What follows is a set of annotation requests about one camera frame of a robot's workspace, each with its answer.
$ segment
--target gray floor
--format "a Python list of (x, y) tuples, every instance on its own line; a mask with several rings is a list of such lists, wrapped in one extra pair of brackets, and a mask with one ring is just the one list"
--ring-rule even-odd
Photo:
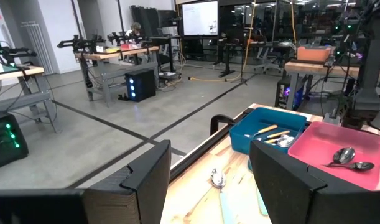
[[(230, 90), (239, 82), (201, 82), (190, 81), (187, 77), (216, 79), (224, 66), (212, 66), (210, 62), (187, 62), (183, 70), (183, 80), (176, 89), (158, 91), (157, 96), (135, 103), (116, 100), (107, 108), (103, 99), (89, 102), (80, 72), (48, 77), (53, 88), (55, 101), (95, 116), (120, 127), (129, 129), (150, 138), (167, 126), (174, 124), (192, 111)], [(240, 71), (240, 65), (232, 69)], [(253, 75), (253, 68), (245, 69), (244, 78)], [(225, 78), (234, 78), (239, 72)], [(280, 74), (256, 75), (223, 95), (212, 104), (203, 108), (181, 123), (160, 133), (156, 141), (169, 139), (174, 148), (184, 153), (190, 152), (209, 136), (210, 118), (216, 114), (236, 116), (252, 103), (273, 106), (276, 83)], [(325, 89), (337, 90), (341, 84), (328, 82)], [(19, 94), (17, 86), (1, 97), (15, 97)], [(324, 111), (335, 107), (334, 101), (323, 101)], [(319, 99), (310, 101), (303, 111), (321, 115)], [(27, 108), (17, 111), (29, 115)], [(17, 115), (18, 120), (24, 117)], [(11, 188), (59, 188), (67, 187), (118, 155), (125, 153), (143, 140), (118, 129), (107, 126), (91, 118), (58, 106), (58, 118), (63, 132), (55, 134), (50, 125), (35, 124), (33, 121), (21, 125), (29, 146), (29, 156), (0, 168), (0, 189)], [(380, 115), (376, 124), (380, 126)], [(145, 144), (97, 176), (86, 181), (87, 187), (118, 170), (137, 156), (149, 150), (153, 144)], [(172, 164), (181, 157), (173, 154)]]

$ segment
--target black box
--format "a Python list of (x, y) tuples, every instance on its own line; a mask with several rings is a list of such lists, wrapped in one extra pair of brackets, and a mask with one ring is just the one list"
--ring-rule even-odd
[(28, 156), (28, 145), (16, 117), (0, 113), (0, 167)]
[(154, 71), (143, 69), (126, 74), (127, 97), (140, 102), (156, 95)]

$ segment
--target workbench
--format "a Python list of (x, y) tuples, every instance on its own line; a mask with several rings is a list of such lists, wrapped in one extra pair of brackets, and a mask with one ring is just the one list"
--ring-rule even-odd
[[(290, 78), (290, 86), (293, 89), (293, 86), (296, 86), (296, 90), (298, 89), (297, 84), (299, 81), (299, 76), (301, 75), (310, 75), (311, 77), (307, 80), (306, 83), (306, 94), (309, 94), (310, 87), (312, 86), (312, 76), (316, 75), (319, 77), (325, 77), (327, 75), (327, 69), (330, 69), (331, 72), (329, 73), (329, 77), (340, 77), (345, 78), (346, 72), (343, 71), (347, 70), (347, 67), (343, 67), (343, 69), (336, 65), (333, 68), (327, 68), (323, 65), (318, 64), (311, 64), (311, 63), (294, 63), (294, 62), (288, 62), (285, 64), (285, 71), (288, 75), (291, 76)], [(350, 67), (349, 68), (349, 76), (353, 78), (358, 78), (358, 71), (359, 67)], [(294, 106), (294, 100), (295, 100), (295, 94), (297, 91), (290, 91), (288, 95), (288, 101), (287, 101), (287, 109), (292, 109)]]
[[(51, 86), (48, 85), (44, 72), (45, 70), (42, 67), (35, 66), (29, 66), (29, 69), (25, 70), (25, 74), (35, 80), (39, 90), (38, 92), (31, 91), (24, 80), (23, 72), (21, 71), (0, 74), (0, 80), (18, 78), (22, 93), (24, 94), (24, 96), (17, 95), (14, 98), (0, 100), (0, 112), (14, 111), (19, 108), (29, 107), (34, 120), (38, 122), (40, 118), (46, 117), (50, 120), (50, 124), (53, 126), (54, 131), (60, 133), (62, 130), (58, 125), (57, 110), (52, 103), (52, 97), (49, 92), (49, 87)], [(44, 104), (44, 111), (37, 107), (37, 104), (39, 103)]]
[[(322, 121), (320, 116), (257, 104), (251, 105), (234, 120), (240, 121), (258, 107), (299, 114), (309, 122)], [(214, 168), (222, 169), (226, 175), (223, 191), (236, 223), (271, 223), (269, 217), (261, 215), (259, 210), (256, 183), (253, 173), (248, 170), (249, 156), (231, 148), (229, 129), (230, 126), (223, 126), (171, 167), (171, 182), (161, 223), (223, 223), (219, 190), (210, 180)], [(363, 129), (380, 134), (367, 126)]]
[[(124, 77), (128, 72), (134, 72), (142, 69), (153, 69), (155, 76), (155, 87), (159, 86), (159, 72), (158, 72), (158, 62), (157, 62), (157, 52), (159, 47), (149, 47), (141, 49), (131, 49), (123, 50), (121, 53), (111, 53), (111, 54), (88, 54), (88, 53), (75, 53), (75, 57), (81, 59), (82, 57), (86, 60), (97, 61), (97, 69), (100, 73), (102, 87), (100, 89), (89, 87), (86, 81), (88, 81), (88, 71), (87, 71), (87, 62), (86, 60), (81, 62), (81, 70), (83, 74), (83, 81), (85, 83), (86, 93), (88, 95), (89, 101), (93, 101), (93, 94), (97, 93), (103, 95), (107, 106), (110, 106), (112, 99), (111, 94), (116, 91), (121, 91), (123, 88), (126, 88), (126, 84), (122, 83), (119, 85), (109, 85), (109, 81), (117, 77)], [(104, 61), (111, 58), (124, 57), (125, 55), (137, 55), (137, 54), (146, 54), (150, 53), (150, 62), (142, 63), (140, 65), (133, 65), (127, 68), (122, 68), (113, 72), (109, 72), (105, 65)]]

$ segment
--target screen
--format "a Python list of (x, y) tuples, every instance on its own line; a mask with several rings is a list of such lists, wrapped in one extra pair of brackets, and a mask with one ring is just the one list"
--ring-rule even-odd
[(217, 1), (184, 4), (184, 35), (217, 35), (217, 12)]

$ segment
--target utensil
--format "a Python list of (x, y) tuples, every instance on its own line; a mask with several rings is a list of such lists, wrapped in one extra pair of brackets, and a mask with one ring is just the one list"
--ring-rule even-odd
[(352, 147), (346, 147), (343, 149), (339, 149), (337, 152), (333, 155), (333, 162), (329, 163), (328, 165), (332, 164), (346, 164), (354, 159), (356, 156), (356, 151)]
[(234, 224), (235, 219), (233, 213), (230, 211), (226, 195), (222, 191), (223, 187), (226, 185), (226, 177), (224, 173), (220, 170), (213, 169), (211, 174), (213, 186), (220, 189), (220, 206), (221, 212), (223, 214), (223, 220), (225, 224)]
[(281, 137), (277, 139), (271, 139), (268, 141), (265, 141), (264, 143), (268, 144), (276, 144), (279, 147), (287, 148), (290, 147), (295, 141), (295, 137), (283, 134)]
[(263, 128), (262, 130), (259, 130), (257, 133), (253, 134), (252, 136), (250, 134), (245, 134), (246, 137), (248, 138), (254, 138), (255, 136), (259, 135), (259, 134), (263, 134), (263, 133), (266, 133), (268, 131), (272, 131), (274, 130), (275, 128), (278, 128), (278, 125), (272, 125), (272, 126), (268, 126), (266, 128)]
[(264, 139), (263, 138), (257, 138), (256, 140), (258, 140), (258, 141), (263, 141), (263, 140), (266, 141), (268, 139), (272, 139), (274, 137), (278, 137), (278, 136), (281, 136), (283, 134), (289, 134), (289, 133), (290, 133), (290, 131), (281, 131), (280, 133), (270, 134), (269, 136), (265, 137)]
[(343, 165), (343, 164), (328, 164), (325, 165), (326, 167), (344, 167), (353, 171), (358, 171), (358, 172), (365, 172), (371, 170), (375, 164), (372, 162), (355, 162), (350, 165)]

